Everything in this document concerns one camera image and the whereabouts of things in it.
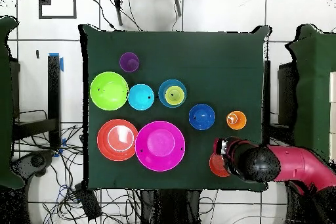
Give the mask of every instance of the pink bowl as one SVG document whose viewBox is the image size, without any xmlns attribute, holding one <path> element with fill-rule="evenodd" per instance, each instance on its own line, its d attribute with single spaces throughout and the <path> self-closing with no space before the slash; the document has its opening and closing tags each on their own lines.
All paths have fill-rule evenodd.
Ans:
<svg viewBox="0 0 336 224">
<path fill-rule="evenodd" d="M 145 125 L 135 140 L 135 153 L 143 166 L 163 172 L 174 168 L 184 156 L 186 143 L 172 123 L 155 121 Z"/>
</svg>

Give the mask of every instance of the lime green bowl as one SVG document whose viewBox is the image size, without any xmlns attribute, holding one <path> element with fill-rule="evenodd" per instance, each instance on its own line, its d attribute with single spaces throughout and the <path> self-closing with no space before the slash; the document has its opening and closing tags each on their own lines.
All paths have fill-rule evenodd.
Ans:
<svg viewBox="0 0 336 224">
<path fill-rule="evenodd" d="M 117 110 L 126 103 L 128 95 L 127 82 L 115 72 L 103 72 L 97 75 L 90 86 L 93 103 L 103 110 Z"/>
</svg>

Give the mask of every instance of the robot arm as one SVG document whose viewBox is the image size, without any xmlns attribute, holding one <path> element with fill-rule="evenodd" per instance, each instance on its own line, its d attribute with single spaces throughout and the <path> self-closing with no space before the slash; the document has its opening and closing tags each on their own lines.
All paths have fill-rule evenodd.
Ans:
<svg viewBox="0 0 336 224">
<path fill-rule="evenodd" d="M 216 139 L 229 174 L 245 181 L 291 181 L 311 197 L 322 221 L 336 223 L 336 174 L 313 152 L 294 146 L 257 146 L 237 137 Z"/>
</svg>

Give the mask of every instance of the bowl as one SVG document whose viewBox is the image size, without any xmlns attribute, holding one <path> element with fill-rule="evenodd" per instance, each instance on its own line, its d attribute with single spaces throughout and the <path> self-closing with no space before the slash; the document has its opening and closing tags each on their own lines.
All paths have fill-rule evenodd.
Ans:
<svg viewBox="0 0 336 224">
<path fill-rule="evenodd" d="M 228 177 L 230 174 L 224 168 L 224 160 L 220 154 L 212 154 L 209 159 L 210 170 L 219 177 Z"/>
<path fill-rule="evenodd" d="M 90 96 L 100 109 L 112 111 L 122 107 L 129 94 L 125 79 L 115 72 L 103 72 L 91 82 Z"/>
<path fill-rule="evenodd" d="M 143 166 L 152 171 L 163 172 L 180 163 L 185 146 L 183 134 L 175 125 L 154 121 L 139 131 L 135 152 Z"/>
<path fill-rule="evenodd" d="M 136 84 L 129 90 L 129 105 L 136 110 L 146 110 L 154 102 L 154 92 L 146 84 Z"/>
<path fill-rule="evenodd" d="M 184 98 L 183 98 L 182 102 L 178 103 L 176 105 L 169 104 L 167 102 L 166 98 L 165 98 L 165 94 L 166 94 L 168 88 L 170 88 L 172 86 L 180 87 L 182 89 L 183 93 L 184 93 Z M 186 88 L 181 81 L 176 80 L 176 79 L 168 79 L 168 80 L 164 81 L 159 87 L 159 99 L 162 102 L 162 104 L 166 107 L 169 107 L 169 108 L 179 107 L 186 100 Z"/>
<path fill-rule="evenodd" d="M 97 145 L 103 156 L 113 161 L 128 160 L 135 154 L 138 131 L 126 120 L 106 122 L 97 135 Z"/>
<path fill-rule="evenodd" d="M 189 122 L 198 130 L 209 129 L 215 122 L 215 111 L 207 104 L 197 104 L 189 111 Z"/>
</svg>

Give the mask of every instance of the dark green panel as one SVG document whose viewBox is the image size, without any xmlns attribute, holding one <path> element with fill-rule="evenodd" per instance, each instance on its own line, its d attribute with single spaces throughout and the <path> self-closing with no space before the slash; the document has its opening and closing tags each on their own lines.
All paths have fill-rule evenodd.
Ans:
<svg viewBox="0 0 336 224">
<path fill-rule="evenodd" d="M 289 48 L 294 52 L 297 84 L 295 145 L 315 150 L 329 160 L 330 72 L 336 71 L 336 34 L 322 33 L 307 24 Z"/>
<path fill-rule="evenodd" d="M 116 111 L 97 108 L 89 99 L 89 187 L 138 189 L 249 189 L 260 191 L 263 184 L 248 184 L 237 177 L 221 178 L 209 169 L 213 141 L 237 135 L 261 141 L 261 97 L 263 90 L 263 42 L 268 27 L 254 34 L 189 32 L 101 32 L 90 26 L 88 35 L 89 83 L 101 72 L 121 74 L 132 87 L 149 85 L 156 95 L 167 79 L 178 79 L 187 88 L 187 98 L 178 108 L 167 108 L 158 98 L 145 111 L 132 109 L 128 102 Z M 134 52 L 140 60 L 135 73 L 119 67 L 124 52 Z M 195 130 L 188 121 L 191 107 L 205 103 L 213 107 L 215 124 L 207 131 Z M 241 110 L 247 125 L 233 131 L 226 115 Z M 140 130 L 154 120 L 175 124 L 186 140 L 182 162 L 172 170 L 154 172 L 145 168 L 136 155 L 113 162 L 101 155 L 96 145 L 100 127 L 114 118 L 130 121 Z"/>
</svg>

